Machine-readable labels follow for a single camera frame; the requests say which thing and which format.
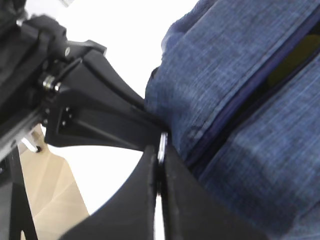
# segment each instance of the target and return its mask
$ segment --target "screw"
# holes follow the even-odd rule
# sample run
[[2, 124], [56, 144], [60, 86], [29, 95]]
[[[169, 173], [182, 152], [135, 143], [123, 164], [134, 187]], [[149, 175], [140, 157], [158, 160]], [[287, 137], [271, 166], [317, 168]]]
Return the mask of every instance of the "screw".
[[64, 51], [64, 56], [68, 57], [69, 54], [70, 54], [70, 47], [68, 46]]
[[42, 83], [44, 89], [46, 89], [46, 90], [53, 89], [52, 83], [54, 82], [55, 79], [56, 78], [54, 76], [51, 76], [51, 75], [46, 76], [46, 78], [44, 79], [44, 81]]
[[54, 90], [55, 90], [56, 92], [59, 92], [60, 86], [61, 86], [61, 82], [58, 82], [58, 83], [54, 86]]
[[20, 18], [20, 19], [18, 19], [15, 23], [16, 23], [16, 25], [17, 25], [18, 27], [21, 27], [22, 24], [24, 23], [24, 21], [25, 21], [25, 19]]

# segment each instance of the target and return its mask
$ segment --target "blue denim fabric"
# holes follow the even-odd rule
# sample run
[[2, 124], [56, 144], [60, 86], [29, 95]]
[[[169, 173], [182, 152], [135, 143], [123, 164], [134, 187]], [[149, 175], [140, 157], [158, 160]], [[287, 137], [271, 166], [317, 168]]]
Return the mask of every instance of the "blue denim fabric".
[[[201, 0], [162, 42], [145, 106], [186, 160], [217, 114], [320, 0]], [[320, 239], [320, 57], [236, 129], [196, 177], [274, 239]]]

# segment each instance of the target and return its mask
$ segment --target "yellow object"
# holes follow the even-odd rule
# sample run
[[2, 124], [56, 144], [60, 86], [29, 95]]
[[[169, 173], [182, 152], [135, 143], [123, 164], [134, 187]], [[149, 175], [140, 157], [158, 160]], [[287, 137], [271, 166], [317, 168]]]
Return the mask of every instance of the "yellow object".
[[305, 61], [314, 50], [320, 46], [319, 35], [306, 36], [294, 50], [284, 59], [282, 63], [269, 75], [267, 85], [272, 87], [289, 75], [303, 61]]

